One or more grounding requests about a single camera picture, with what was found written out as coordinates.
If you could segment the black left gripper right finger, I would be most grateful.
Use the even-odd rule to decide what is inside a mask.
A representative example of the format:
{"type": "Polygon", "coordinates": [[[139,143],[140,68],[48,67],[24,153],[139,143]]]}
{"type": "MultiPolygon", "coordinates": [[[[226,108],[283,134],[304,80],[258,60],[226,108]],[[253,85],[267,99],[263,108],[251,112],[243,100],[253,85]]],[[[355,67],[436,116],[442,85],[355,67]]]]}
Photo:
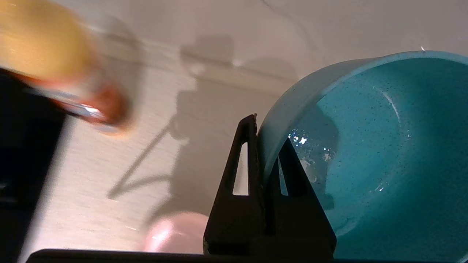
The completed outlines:
{"type": "Polygon", "coordinates": [[[268,233],[293,255],[332,255],[337,239],[298,155],[286,138],[266,180],[268,233]]]}

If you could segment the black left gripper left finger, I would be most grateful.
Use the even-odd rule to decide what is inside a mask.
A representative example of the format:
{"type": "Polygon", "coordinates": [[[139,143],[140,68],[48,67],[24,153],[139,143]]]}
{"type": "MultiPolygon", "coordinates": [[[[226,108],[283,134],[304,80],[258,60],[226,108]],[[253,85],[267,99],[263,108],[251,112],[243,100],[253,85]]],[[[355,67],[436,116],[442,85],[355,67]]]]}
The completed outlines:
{"type": "Polygon", "coordinates": [[[237,126],[204,231],[206,255],[248,255],[253,241],[264,235],[265,208],[256,132],[256,114],[243,118],[237,126]],[[247,145],[248,193],[237,196],[233,190],[243,145],[247,145]]]}

